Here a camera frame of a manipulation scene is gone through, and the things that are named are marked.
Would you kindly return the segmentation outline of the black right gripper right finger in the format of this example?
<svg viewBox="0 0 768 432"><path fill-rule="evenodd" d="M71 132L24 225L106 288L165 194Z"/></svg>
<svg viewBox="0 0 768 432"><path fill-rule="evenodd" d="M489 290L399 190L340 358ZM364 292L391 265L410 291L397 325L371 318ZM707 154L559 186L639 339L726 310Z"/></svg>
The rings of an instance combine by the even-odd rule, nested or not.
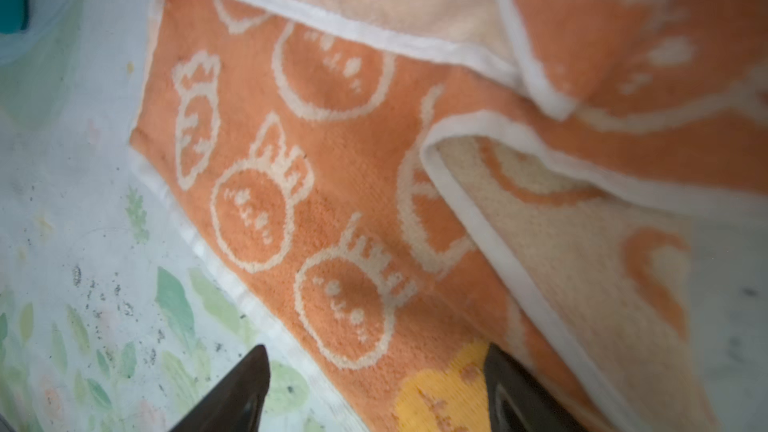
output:
<svg viewBox="0 0 768 432"><path fill-rule="evenodd" d="M498 345L483 364L492 432L585 432L585 428Z"/></svg>

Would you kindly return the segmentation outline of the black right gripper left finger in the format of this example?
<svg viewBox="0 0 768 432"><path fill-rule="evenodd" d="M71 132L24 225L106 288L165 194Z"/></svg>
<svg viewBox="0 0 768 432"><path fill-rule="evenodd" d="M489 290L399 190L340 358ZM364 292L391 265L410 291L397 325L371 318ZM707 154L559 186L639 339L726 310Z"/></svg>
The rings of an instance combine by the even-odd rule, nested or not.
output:
<svg viewBox="0 0 768 432"><path fill-rule="evenodd" d="M171 431L256 432L269 386L267 349L257 345Z"/></svg>

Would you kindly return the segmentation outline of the orange and white towel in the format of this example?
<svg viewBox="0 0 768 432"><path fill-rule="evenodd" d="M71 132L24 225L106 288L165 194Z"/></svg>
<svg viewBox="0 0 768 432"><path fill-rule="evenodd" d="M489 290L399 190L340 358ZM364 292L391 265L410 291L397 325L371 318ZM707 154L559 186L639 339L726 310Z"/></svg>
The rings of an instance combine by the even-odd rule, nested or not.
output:
<svg viewBox="0 0 768 432"><path fill-rule="evenodd" d="M153 0L130 136L372 431L715 431L694 218L767 221L767 0Z"/></svg>

